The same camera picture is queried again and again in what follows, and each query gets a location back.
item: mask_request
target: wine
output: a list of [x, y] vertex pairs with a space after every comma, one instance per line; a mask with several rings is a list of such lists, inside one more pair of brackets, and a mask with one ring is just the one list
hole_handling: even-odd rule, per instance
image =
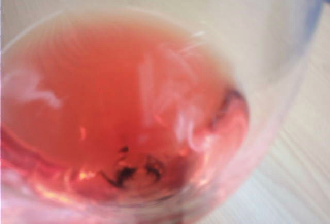
[[64, 203], [202, 195], [248, 129], [227, 71], [203, 40], [162, 17], [47, 21], [3, 59], [2, 168]]

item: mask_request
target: wine glass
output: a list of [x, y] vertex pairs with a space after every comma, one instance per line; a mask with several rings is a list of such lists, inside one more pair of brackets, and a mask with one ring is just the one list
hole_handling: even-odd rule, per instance
[[[200, 219], [242, 183], [274, 139], [303, 77], [304, 55], [321, 2], [3, 0], [3, 219], [13, 223], [192, 223]], [[95, 26], [104, 21], [115, 26]], [[162, 29], [155, 28], [158, 23]], [[126, 29], [132, 24], [139, 28]], [[106, 110], [111, 110], [112, 116], [118, 115], [116, 120], [120, 119], [121, 123], [104, 128], [105, 114], [93, 116], [101, 106], [96, 99], [100, 93], [111, 95], [111, 92], [93, 92], [97, 84], [89, 86], [87, 80], [83, 80], [95, 65], [88, 61], [84, 73], [75, 75], [73, 71], [61, 75], [56, 71], [56, 64], [45, 66], [44, 62], [61, 58], [60, 62], [66, 64], [78, 58], [81, 63], [82, 59], [90, 59], [79, 54], [88, 51], [89, 45], [94, 45], [98, 53], [108, 50], [114, 54], [118, 47], [109, 49], [111, 46], [105, 45], [98, 36], [110, 34], [114, 29], [118, 29], [124, 39], [140, 39], [142, 47], [147, 43], [153, 46], [162, 38], [169, 38], [170, 43], [157, 48], [155, 54], [159, 59], [154, 61], [136, 65], [102, 61], [98, 65], [98, 70], [89, 78], [91, 81], [100, 79], [104, 72], [119, 72], [104, 88], [115, 92], [107, 98], [112, 107]], [[171, 35], [166, 35], [168, 31], [172, 31]], [[155, 34], [152, 39], [145, 35], [149, 33]], [[86, 35], [88, 43], [82, 43], [74, 57], [63, 54], [63, 47], [76, 43], [74, 36], [81, 34]], [[115, 36], [107, 35], [106, 40], [109, 39], [117, 43]], [[133, 46], [136, 41], [129, 46], [125, 44], [128, 49], [120, 52], [130, 50], [128, 55], [134, 54], [139, 50]], [[176, 45], [184, 45], [184, 50], [178, 50]], [[174, 53], [170, 54], [171, 59], [176, 56], [171, 63], [168, 63], [169, 50]], [[48, 67], [48, 75], [36, 73], [42, 70], [39, 64], [35, 66], [35, 58], [41, 60], [44, 68]], [[190, 73], [182, 66], [183, 58], [187, 60], [185, 63], [197, 65], [195, 71]], [[205, 63], [206, 58], [221, 65], [221, 73], [215, 65]], [[150, 71], [155, 74], [140, 77], [135, 87], [122, 93], [127, 67], [143, 72], [139, 76], [148, 76]], [[169, 72], [176, 72], [179, 80], [174, 81], [174, 75]], [[66, 91], [63, 98], [56, 95], [54, 82], [50, 80], [52, 73], [56, 75], [54, 79], [65, 79], [61, 83], [64, 86], [61, 90]], [[134, 116], [137, 107], [132, 104], [130, 109], [133, 103], [130, 99], [133, 93], [145, 99], [148, 96], [145, 89], [153, 88], [150, 82], [158, 88], [171, 84], [165, 95], [158, 95], [160, 103], [151, 97], [139, 102], [139, 113], [153, 115], [152, 125], [148, 126], [149, 121], [145, 121], [142, 129], [139, 118], [144, 118]], [[76, 88], [86, 91], [75, 92]], [[191, 94], [183, 94], [185, 88]], [[81, 98], [71, 101], [73, 96]], [[167, 96], [171, 97], [170, 103], [175, 103], [175, 110], [168, 108], [161, 116], [159, 109], [165, 105]], [[84, 100], [90, 100], [88, 104], [96, 107], [78, 112]], [[48, 107], [38, 105], [38, 101], [47, 102]], [[210, 111], [208, 101], [210, 105], [216, 106], [217, 101], [220, 105]], [[49, 106], [61, 110], [61, 114]], [[88, 124], [79, 126], [73, 122], [77, 116], [86, 117]], [[98, 136], [89, 139], [92, 128]], [[107, 142], [98, 142], [96, 137], [100, 136], [106, 137]], [[88, 139], [88, 146], [81, 142]], [[141, 145], [144, 140], [147, 146]], [[62, 162], [70, 160], [74, 166], [59, 163], [54, 154], [61, 155]], [[91, 169], [94, 168], [91, 163], [102, 160], [104, 164], [109, 162], [109, 168]]]

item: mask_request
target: table surface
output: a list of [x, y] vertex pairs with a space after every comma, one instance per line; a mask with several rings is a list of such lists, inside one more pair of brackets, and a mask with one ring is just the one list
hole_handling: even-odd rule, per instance
[[199, 224], [330, 223], [330, 5], [300, 92], [262, 163]]

